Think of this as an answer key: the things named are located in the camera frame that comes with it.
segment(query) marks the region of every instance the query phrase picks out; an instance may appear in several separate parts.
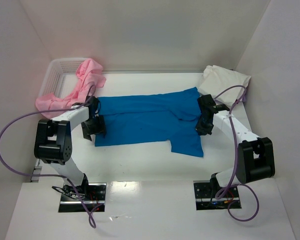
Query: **white wall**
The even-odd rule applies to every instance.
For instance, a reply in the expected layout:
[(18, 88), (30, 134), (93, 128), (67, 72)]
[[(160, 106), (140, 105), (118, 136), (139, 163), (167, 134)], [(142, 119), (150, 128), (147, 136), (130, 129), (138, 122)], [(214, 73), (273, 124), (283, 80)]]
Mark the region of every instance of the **white wall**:
[(252, 130), (273, 141), (276, 180), (300, 240), (300, 0), (270, 1), (236, 70), (252, 75), (246, 112)]
[(52, 58), (107, 70), (233, 69), (269, 0), (20, 0)]
[[(21, 4), (0, 0), (0, 130), (15, 117), (35, 110), (49, 61)], [(2, 139), (3, 157), (21, 171), (30, 172), (35, 164), (35, 119), (12, 126)], [(0, 163), (0, 240), (5, 238), (23, 180)]]

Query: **black bracket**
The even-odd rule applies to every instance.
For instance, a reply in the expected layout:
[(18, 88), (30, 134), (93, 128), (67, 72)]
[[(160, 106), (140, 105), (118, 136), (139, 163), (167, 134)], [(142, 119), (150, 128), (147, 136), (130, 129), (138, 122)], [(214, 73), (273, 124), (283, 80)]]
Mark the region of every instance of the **black bracket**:
[(243, 141), (238, 145), (236, 177), (240, 183), (270, 178), (275, 172), (274, 149), (269, 138)]
[(197, 102), (201, 116), (195, 126), (195, 130), (200, 136), (211, 135), (214, 128), (214, 114), (217, 114), (219, 111), (229, 111), (229, 108), (225, 104), (216, 105), (211, 94), (202, 95), (197, 99)]
[[(48, 137), (56, 135), (56, 140)], [(45, 164), (65, 165), (71, 157), (72, 141), (69, 121), (41, 119), (36, 129), (34, 156)]]
[(89, 119), (81, 123), (83, 138), (92, 141), (91, 135), (107, 134), (105, 118), (102, 115), (96, 115), (100, 101), (96, 97), (86, 97), (86, 101), (89, 102), (85, 105), (89, 108)]

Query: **pink cloth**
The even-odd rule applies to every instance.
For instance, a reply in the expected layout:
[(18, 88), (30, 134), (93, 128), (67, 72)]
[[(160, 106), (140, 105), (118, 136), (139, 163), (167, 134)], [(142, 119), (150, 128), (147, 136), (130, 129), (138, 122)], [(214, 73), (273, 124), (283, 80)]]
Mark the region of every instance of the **pink cloth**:
[[(35, 100), (35, 106), (39, 111), (67, 109), (71, 108), (74, 103), (84, 103), (90, 86), (95, 84), (97, 88), (105, 85), (106, 78), (102, 76), (103, 67), (91, 58), (88, 58), (80, 64), (75, 72), (78, 82), (73, 91), (64, 99), (56, 97), (53, 93), (40, 96)], [(42, 113), (48, 119), (59, 116), (62, 112)]]

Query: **white table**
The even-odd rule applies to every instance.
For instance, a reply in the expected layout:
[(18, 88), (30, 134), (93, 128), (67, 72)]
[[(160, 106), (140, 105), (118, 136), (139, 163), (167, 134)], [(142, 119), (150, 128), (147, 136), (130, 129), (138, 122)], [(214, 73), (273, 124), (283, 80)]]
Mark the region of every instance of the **white table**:
[[(198, 87), (202, 73), (106, 74), (97, 96), (151, 95)], [(69, 76), (66, 95), (75, 83)], [(233, 111), (250, 128), (243, 104)], [(81, 128), (72, 132), (72, 157), (91, 183), (107, 183), (105, 212), (94, 214), (97, 229), (84, 212), (58, 213), (60, 195), (51, 186), (62, 179), (40, 178), (24, 183), (6, 239), (289, 239), (294, 235), (275, 179), (250, 185), (260, 200), (258, 216), (247, 223), (230, 218), (226, 210), (196, 211), (193, 181), (209, 180), (211, 174), (234, 163), (233, 142), (218, 129), (201, 137), (204, 157), (171, 152), (169, 141), (94, 147), (82, 138)], [(55, 173), (44, 165), (42, 173)], [(239, 187), (242, 209), (232, 211), (247, 218), (255, 210), (249, 190)]]

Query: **red wire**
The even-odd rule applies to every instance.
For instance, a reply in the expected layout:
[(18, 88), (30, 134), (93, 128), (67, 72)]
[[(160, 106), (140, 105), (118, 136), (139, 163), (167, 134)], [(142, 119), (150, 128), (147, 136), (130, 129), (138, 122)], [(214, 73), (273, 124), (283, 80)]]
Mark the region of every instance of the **red wire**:
[(233, 201), (234, 200), (234, 198), (235, 198), (235, 196), (234, 196), (234, 194), (230, 191), (230, 190), (228, 190), (228, 192), (231, 194), (231, 196), (232, 196), (232, 199), (231, 199), (231, 201)]
[(98, 205), (98, 198), (97, 198), (97, 196), (95, 196), (95, 201), (96, 201), (96, 205)]

